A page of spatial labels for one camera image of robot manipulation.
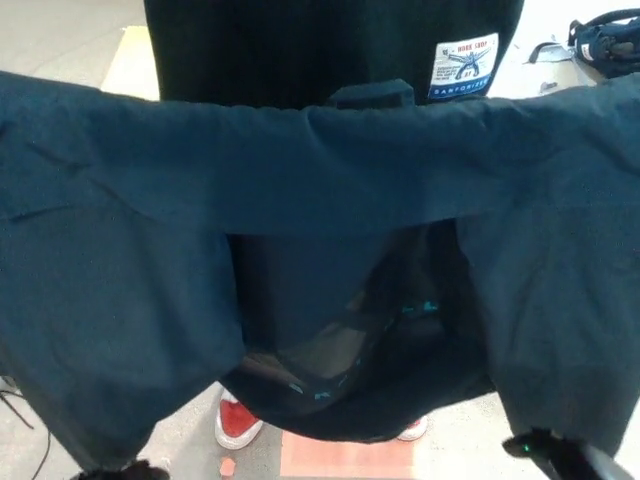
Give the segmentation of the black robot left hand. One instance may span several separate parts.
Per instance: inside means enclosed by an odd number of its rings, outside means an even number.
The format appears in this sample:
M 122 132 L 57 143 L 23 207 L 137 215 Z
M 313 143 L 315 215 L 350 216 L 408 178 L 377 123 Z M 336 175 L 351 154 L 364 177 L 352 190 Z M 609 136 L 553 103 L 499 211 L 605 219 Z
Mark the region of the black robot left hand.
M 152 466 L 148 460 L 136 460 L 118 471 L 94 470 L 81 472 L 77 480 L 169 480 L 170 474 L 163 468 Z

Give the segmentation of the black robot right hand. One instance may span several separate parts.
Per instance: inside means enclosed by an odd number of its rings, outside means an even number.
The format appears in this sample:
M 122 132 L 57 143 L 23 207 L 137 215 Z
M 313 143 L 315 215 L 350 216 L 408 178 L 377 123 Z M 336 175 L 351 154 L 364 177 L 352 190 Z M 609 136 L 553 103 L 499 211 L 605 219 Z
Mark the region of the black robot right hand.
M 533 429 L 502 443 L 515 458 L 548 464 L 560 479 L 615 479 L 611 462 L 581 440 L 558 436 L 551 430 Z

